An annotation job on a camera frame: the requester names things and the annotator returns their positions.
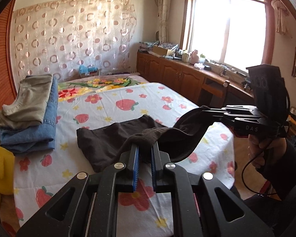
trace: stack of folded clothes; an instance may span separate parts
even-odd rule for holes
[[[58,82],[27,76],[15,101],[0,110],[0,146],[13,153],[55,149]]]

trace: dark brown garment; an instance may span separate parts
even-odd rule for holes
[[[171,128],[155,122],[150,116],[113,123],[96,130],[77,129],[78,146],[95,172],[117,162],[120,155],[139,145],[140,156],[150,161],[151,147],[158,141],[159,150],[167,152],[172,162],[187,158],[196,148],[213,119],[204,115],[202,106],[183,116]]]

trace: white bedsheet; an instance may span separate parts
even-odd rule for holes
[[[121,106],[121,100],[127,99]],[[85,94],[58,105],[56,149],[33,152],[15,159],[14,199],[22,212],[23,225],[75,174],[93,173],[78,148],[76,129],[97,129],[114,122],[136,119],[143,114],[166,126],[197,106],[158,83],[148,83],[98,94]],[[221,123],[209,127],[195,151],[179,162],[188,172],[212,172],[228,188],[234,183],[233,135]],[[152,190],[150,165],[141,164],[135,193],[120,193],[117,236],[160,236],[173,234],[170,194]]]

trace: window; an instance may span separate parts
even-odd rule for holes
[[[269,0],[189,0],[182,48],[246,72],[271,63],[269,6]]]

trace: blue jeans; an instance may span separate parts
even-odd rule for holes
[[[58,81],[53,77],[43,123],[24,130],[0,127],[0,146],[14,154],[55,149],[57,106]]]

